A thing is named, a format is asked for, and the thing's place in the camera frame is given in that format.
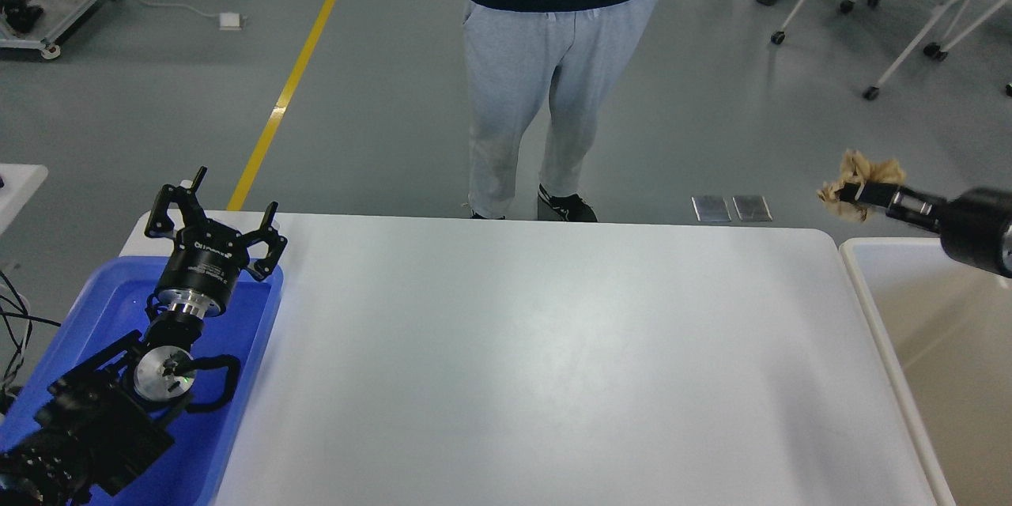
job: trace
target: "black cable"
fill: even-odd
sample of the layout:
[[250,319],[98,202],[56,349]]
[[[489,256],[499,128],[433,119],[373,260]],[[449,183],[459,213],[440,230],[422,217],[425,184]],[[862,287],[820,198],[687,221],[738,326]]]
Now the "black cable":
[[49,319],[40,319],[40,318],[38,318],[38,316],[20,315],[18,313],[7,313],[7,312],[0,313],[0,315],[3,315],[4,319],[7,319],[7,318],[21,319],[21,320],[25,320],[25,321],[31,321],[33,323],[44,323],[44,324],[48,324],[50,326],[55,326],[57,328],[60,328],[60,323],[58,323],[56,321],[51,321]]
[[5,294],[0,294],[0,301],[7,302],[7,304],[13,307],[15,311],[18,309],[17,304]]
[[14,344],[14,346],[20,347],[17,338],[14,337],[14,330],[10,328],[10,321],[7,320],[7,313],[3,314],[3,325],[7,327],[7,334],[10,336],[10,341]]
[[10,279],[7,278],[7,275],[4,274],[4,272],[2,271],[2,269],[0,269],[0,279],[3,279],[3,282],[6,283],[7,288],[10,289],[10,293],[13,294],[15,299],[17,299],[17,305],[18,305],[18,308],[21,309],[21,313],[27,315],[28,314],[28,308],[25,307],[24,301],[21,301],[21,296],[18,294],[17,293],[17,289],[14,288],[14,283],[10,282]]

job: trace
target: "white platform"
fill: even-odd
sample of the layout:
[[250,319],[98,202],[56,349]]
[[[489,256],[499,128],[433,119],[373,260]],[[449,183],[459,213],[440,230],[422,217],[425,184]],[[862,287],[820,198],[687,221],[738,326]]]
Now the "white platform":
[[[143,224],[122,253],[169,253]],[[281,306],[216,506],[934,503],[824,233],[277,224]]]
[[35,164],[0,164],[0,178],[4,181],[0,188],[0,235],[49,174],[47,167]]
[[937,239],[840,250],[939,503],[1012,504],[1012,280],[952,261]]

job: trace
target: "white table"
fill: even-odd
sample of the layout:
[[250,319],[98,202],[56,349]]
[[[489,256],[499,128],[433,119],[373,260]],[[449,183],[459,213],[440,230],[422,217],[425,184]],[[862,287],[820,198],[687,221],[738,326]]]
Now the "white table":
[[[935,503],[824,233],[277,222],[216,506]],[[122,254],[167,254],[142,228]]]
[[0,188],[0,235],[49,174],[45,166],[35,164],[0,164],[0,178],[4,181]]

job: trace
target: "white container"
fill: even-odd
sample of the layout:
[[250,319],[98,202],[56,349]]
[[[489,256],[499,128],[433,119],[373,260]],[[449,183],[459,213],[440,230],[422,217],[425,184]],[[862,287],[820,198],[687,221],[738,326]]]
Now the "white container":
[[938,503],[1012,504],[1012,280],[937,239],[840,251]]

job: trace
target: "cable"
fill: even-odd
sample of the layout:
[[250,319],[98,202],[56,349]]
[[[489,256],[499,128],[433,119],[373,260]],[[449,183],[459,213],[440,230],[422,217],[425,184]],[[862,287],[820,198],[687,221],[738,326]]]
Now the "cable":
[[191,5],[166,4],[166,2],[148,2],[146,0],[134,0],[134,1],[137,1],[139,4],[142,5],[147,5],[149,6],[149,8],[182,8],[182,9],[188,9],[190,12],[196,13],[196,15],[198,16],[212,17],[213,19],[217,19],[218,17],[218,13],[200,12],[199,9],[195,9]]
[[[7,334],[10,336],[11,343],[14,344],[14,354],[11,355],[10,361],[7,362],[6,368],[4,368],[3,380],[0,382],[0,397],[8,398],[10,396],[11,386],[17,378],[17,374],[21,371],[21,366],[24,366],[24,352],[28,348],[28,342],[31,340],[32,323],[41,323],[50,326],[60,328],[60,323],[56,321],[51,321],[48,319],[40,319],[38,316],[31,316],[28,314],[28,307],[21,297],[21,293],[17,292],[14,288],[14,283],[10,282],[10,278],[0,269],[0,280],[3,280],[5,288],[10,290],[11,297],[0,294],[0,302],[6,302],[10,305],[12,311],[3,311],[2,306],[0,306],[0,316],[3,316],[4,327],[7,329]],[[11,328],[10,319],[21,319],[25,321],[24,324],[24,334],[21,336],[21,341],[17,341],[14,336],[14,330]]]
[[10,318],[10,319],[21,319],[21,320],[30,321],[30,322],[33,322],[33,323],[44,323],[44,324],[48,324],[50,326],[55,326],[57,328],[60,328],[60,323],[58,323],[56,321],[51,321],[49,319],[40,319],[40,318],[38,318],[38,316],[21,315],[19,313],[7,313],[7,312],[0,312],[0,314],[2,314],[4,317]]
[[14,288],[13,283],[10,282],[10,279],[7,278],[7,275],[4,274],[2,269],[0,269],[0,279],[3,279],[3,282],[7,285],[7,289],[10,290],[10,293],[13,294],[15,299],[17,299],[17,308],[21,309],[21,313],[27,315],[28,308],[25,307],[24,301],[21,300],[21,296],[17,293],[17,289]]

